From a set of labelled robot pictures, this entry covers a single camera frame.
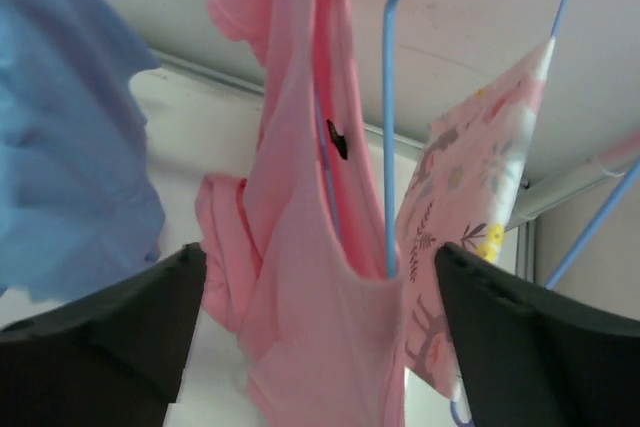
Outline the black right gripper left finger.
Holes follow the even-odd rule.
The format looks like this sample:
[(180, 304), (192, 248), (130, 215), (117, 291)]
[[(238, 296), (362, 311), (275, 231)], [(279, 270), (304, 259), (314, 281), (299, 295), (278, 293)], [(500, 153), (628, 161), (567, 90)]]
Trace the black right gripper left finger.
[(141, 274), (2, 327), (2, 425), (163, 425), (205, 274), (204, 252), (188, 244)]

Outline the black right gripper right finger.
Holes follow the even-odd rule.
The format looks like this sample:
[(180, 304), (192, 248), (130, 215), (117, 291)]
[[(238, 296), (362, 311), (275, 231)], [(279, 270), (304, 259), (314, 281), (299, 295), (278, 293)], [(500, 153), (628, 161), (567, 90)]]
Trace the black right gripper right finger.
[(639, 423), (639, 323), (446, 243), (437, 280), (471, 417), (486, 427)]

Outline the pink t shirt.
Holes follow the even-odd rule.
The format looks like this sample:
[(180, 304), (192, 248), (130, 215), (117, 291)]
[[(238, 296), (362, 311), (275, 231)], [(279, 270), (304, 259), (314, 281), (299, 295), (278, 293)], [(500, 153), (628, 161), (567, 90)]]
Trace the pink t shirt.
[(209, 0), (265, 68), (251, 172), (210, 174), (203, 304), (233, 332), (272, 426), (400, 426), (401, 278), (364, 135), (348, 0)]

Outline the blue wire hanger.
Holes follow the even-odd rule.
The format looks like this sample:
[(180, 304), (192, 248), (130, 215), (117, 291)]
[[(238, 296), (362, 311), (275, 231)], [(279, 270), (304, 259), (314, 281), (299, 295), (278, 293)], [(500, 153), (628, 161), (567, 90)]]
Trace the blue wire hanger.
[(383, 186), (386, 273), (397, 275), (395, 236), (395, 27), (396, 9), (400, 0), (386, 0), (382, 32), (382, 113), (383, 113)]

